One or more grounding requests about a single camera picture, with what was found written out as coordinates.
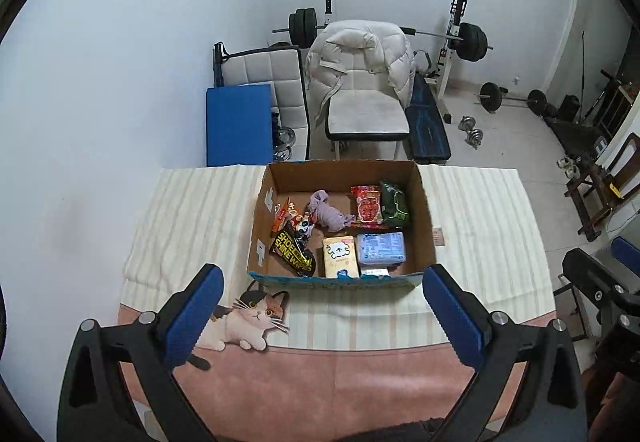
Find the yellow cartoon tissue box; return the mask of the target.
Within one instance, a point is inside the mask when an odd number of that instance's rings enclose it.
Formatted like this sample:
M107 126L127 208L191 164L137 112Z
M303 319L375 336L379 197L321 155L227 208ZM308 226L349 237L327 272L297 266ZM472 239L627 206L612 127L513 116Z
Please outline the yellow cartoon tissue box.
M351 235L322 241L324 275L328 279L358 279L355 239Z

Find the blue folded mat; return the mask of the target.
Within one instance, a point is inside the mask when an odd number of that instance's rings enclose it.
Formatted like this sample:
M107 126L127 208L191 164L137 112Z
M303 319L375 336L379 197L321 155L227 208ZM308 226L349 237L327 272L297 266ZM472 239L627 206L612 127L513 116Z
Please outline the blue folded mat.
M272 160L270 86L209 88L206 92L206 166L262 166Z

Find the white weight rack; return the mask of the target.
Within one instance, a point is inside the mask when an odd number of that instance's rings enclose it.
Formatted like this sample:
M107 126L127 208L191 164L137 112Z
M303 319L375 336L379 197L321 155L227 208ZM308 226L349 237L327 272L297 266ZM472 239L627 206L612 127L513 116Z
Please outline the white weight rack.
M444 100L445 92L452 68L452 59L454 58L454 49L457 45L454 43L459 37L459 28L462 17L464 16L467 0L452 0L450 5L450 15L445 33L445 41L439 50L438 61L436 64L436 106L442 121L450 124L452 121L451 114Z

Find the white puffer jacket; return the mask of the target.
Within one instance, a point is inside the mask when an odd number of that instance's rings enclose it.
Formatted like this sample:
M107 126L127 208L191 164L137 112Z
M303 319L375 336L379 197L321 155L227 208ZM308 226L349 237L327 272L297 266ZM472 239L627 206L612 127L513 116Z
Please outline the white puffer jacket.
M314 39L305 60L306 96L314 124L329 113L332 98L349 90L381 91L408 106L414 82L408 37L395 23L343 20Z

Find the green snack packet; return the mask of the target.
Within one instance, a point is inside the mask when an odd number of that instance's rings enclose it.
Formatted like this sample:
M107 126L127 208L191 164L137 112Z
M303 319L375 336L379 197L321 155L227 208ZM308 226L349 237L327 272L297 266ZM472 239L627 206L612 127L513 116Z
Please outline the green snack packet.
M410 222L405 193L397 184L388 181L380 182L380 190L384 225L395 229L405 228Z

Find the brown cardboard box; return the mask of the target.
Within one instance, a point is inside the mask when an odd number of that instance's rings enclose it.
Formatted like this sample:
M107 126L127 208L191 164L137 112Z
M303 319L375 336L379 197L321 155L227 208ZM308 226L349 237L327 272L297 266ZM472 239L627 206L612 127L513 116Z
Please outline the brown cardboard box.
M248 275L291 287L416 285L436 261L418 165L274 163L254 210Z

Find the white padded chair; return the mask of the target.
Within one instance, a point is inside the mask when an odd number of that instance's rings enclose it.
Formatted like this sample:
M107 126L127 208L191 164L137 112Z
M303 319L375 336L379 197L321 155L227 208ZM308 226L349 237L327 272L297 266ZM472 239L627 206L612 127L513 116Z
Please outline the white padded chair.
M326 138L334 157L349 142L393 142L409 137L405 108L386 73L348 71L326 103Z

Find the dark wooden stool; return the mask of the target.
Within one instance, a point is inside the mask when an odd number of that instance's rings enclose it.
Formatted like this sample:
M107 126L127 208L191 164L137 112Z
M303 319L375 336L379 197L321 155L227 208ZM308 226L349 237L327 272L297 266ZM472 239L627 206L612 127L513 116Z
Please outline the dark wooden stool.
M577 211L580 221L578 235L594 242L602 233L604 221L612 216L623 202L623 179L616 173L594 164L566 186L567 197Z

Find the red snack packet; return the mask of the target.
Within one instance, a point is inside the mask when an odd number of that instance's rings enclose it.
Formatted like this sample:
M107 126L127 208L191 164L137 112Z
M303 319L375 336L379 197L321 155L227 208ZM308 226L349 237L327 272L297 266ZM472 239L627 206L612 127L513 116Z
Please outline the red snack packet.
M378 185L353 185L350 188L356 204L356 227L382 229L381 189Z

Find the black yellow shoe wipes pack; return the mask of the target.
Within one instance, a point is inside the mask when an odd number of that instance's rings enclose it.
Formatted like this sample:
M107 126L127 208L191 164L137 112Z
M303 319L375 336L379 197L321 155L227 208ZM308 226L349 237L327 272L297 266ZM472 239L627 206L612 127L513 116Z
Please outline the black yellow shoe wipes pack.
M269 251L280 257L298 277L313 277L316 273L314 254L288 225L276 234Z

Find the blue cartoon tissue pack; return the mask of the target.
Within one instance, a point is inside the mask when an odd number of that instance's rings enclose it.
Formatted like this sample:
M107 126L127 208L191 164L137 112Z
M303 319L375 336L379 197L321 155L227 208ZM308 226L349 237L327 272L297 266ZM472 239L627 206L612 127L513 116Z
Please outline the blue cartoon tissue pack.
M399 231L359 234L356 248L358 262L363 267L393 267L407 260L404 235Z

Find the short barbell on floor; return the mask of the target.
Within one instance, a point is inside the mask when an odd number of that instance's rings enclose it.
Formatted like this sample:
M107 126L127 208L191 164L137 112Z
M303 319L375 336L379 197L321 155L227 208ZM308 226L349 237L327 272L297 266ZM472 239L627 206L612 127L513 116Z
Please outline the short barbell on floor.
M538 89L530 91L528 96L524 98L510 96L506 87L498 86L495 83L483 84L477 98L483 109L489 113L496 113L504 103L522 103L535 115L542 115L548 103L546 95Z

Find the lilac cloth bundle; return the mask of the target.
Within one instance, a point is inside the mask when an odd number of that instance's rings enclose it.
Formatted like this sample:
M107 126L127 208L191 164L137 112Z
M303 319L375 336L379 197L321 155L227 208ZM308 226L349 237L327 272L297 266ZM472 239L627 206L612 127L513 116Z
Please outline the lilac cloth bundle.
M318 190L310 195L307 209L314 223L331 233L349 228L356 220L354 215L344 214L330 205L329 194L324 190Z

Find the small pink card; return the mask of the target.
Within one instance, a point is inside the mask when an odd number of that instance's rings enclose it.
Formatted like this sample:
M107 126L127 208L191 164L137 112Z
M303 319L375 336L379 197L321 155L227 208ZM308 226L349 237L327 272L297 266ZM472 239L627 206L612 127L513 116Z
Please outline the small pink card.
M442 232L442 228L432 228L433 242L436 247L442 247L446 245L445 236Z

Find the orange snack packet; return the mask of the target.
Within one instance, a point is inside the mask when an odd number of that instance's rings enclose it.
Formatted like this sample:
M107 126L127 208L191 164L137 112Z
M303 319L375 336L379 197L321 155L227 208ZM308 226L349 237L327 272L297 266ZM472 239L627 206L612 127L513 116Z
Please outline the orange snack packet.
M292 199L287 199L284 204L276 207L271 234L276 235L288 227L296 240L308 243L315 224L314 215L309 210L300 211Z

